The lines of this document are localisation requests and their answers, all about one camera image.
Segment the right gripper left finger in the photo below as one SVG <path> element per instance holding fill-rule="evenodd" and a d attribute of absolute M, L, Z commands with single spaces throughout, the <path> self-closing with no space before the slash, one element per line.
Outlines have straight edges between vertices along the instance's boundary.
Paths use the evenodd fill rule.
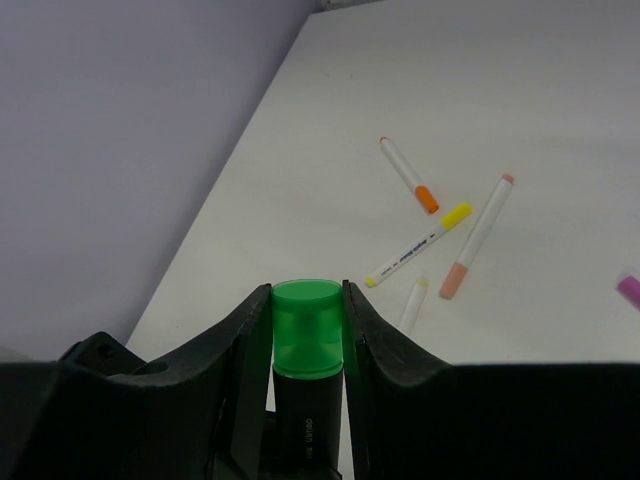
<path fill-rule="evenodd" d="M 98 368 L 76 357 L 1 367 L 5 479 L 254 479 L 265 420 L 271 288 L 144 362 L 121 345 Z"/>

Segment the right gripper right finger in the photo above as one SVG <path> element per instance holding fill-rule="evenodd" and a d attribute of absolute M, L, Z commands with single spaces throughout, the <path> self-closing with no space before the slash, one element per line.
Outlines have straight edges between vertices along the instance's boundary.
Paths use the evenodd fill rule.
<path fill-rule="evenodd" d="M 359 479 L 635 479 L 634 363 L 452 365 L 343 285 Z"/>

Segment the green highlighter cap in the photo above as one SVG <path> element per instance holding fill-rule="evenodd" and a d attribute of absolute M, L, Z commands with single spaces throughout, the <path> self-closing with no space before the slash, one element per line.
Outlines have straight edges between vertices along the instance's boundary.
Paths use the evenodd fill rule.
<path fill-rule="evenodd" d="M 271 291 L 274 370 L 298 379 L 332 377 L 343 368 L 342 286 L 332 280 L 279 283 Z"/>

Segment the black green highlighter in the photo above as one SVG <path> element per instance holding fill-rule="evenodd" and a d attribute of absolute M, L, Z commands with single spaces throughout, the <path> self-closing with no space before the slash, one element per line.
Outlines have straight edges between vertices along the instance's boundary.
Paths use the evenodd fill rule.
<path fill-rule="evenodd" d="M 343 373 L 318 379 L 273 374 L 275 410 L 267 414 L 261 479 L 339 479 Z"/>

